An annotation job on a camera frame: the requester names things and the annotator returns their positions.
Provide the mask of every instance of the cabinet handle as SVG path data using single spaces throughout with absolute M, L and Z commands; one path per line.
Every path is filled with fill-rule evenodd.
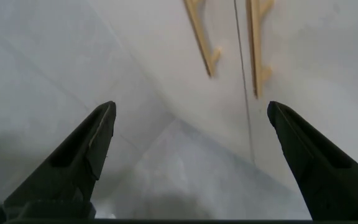
M 272 75 L 272 69 L 269 66 L 262 66 L 260 22 L 273 6 L 274 0 L 265 0 L 263 4 L 260 4 L 260 0 L 247 0 L 246 3 L 254 93 L 256 98 L 260 98 L 263 83 Z
M 211 54 L 208 42 L 206 41 L 201 19 L 198 16 L 198 10 L 197 10 L 199 3 L 203 0 L 184 0 L 184 1 L 191 24 L 193 25 L 193 29 L 196 34 L 198 46 L 200 48 L 201 54 L 203 55 L 207 73 L 210 77 L 213 77 L 215 76 L 215 63 L 218 61 L 219 56 L 221 55 L 221 49 L 216 48 L 214 49 L 214 52 Z

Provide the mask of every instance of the marble tile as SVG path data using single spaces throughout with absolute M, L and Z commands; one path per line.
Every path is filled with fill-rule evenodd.
M 88 115 L 0 36 L 0 200 Z
M 142 151 L 127 142 L 115 130 L 111 139 L 109 151 L 104 161 L 99 181 L 96 182 L 92 194 L 92 202 L 99 203 L 110 196 L 118 187 L 120 181 L 129 173 L 142 157 Z
M 147 150 L 174 120 L 141 71 L 134 67 L 118 85 L 101 95 L 97 102 L 113 100 L 117 104 L 115 127 L 139 150 Z
M 178 120 L 104 207 L 118 218 L 310 219 L 299 195 Z
M 0 35 L 91 110 L 134 66 L 86 0 L 0 2 Z

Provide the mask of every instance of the robotic claw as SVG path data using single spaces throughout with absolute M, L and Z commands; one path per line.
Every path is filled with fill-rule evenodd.
M 267 115 L 313 219 L 295 222 L 358 223 L 358 163 L 291 108 L 271 101 Z M 151 222 L 94 219 L 90 198 L 115 119 L 115 103 L 98 106 L 0 205 L 0 223 Z

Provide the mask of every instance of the tile floor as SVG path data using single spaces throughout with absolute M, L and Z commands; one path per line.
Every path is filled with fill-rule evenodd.
M 111 163 L 121 160 L 126 158 L 109 156 L 95 186 L 97 217 L 311 218 L 301 195 L 179 120 L 134 167 L 115 174 Z

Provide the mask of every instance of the cabinet door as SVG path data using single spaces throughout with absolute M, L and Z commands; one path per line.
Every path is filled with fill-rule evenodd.
M 173 114 L 250 159 L 234 1 L 208 0 L 198 6 L 209 46 L 221 48 L 213 78 L 207 74 L 184 1 L 90 3 L 122 40 Z
M 292 107 L 358 162 L 358 1 L 276 0 L 261 23 L 262 61 L 272 68 L 253 94 L 246 7 L 237 0 L 255 164 L 296 188 L 266 109 Z

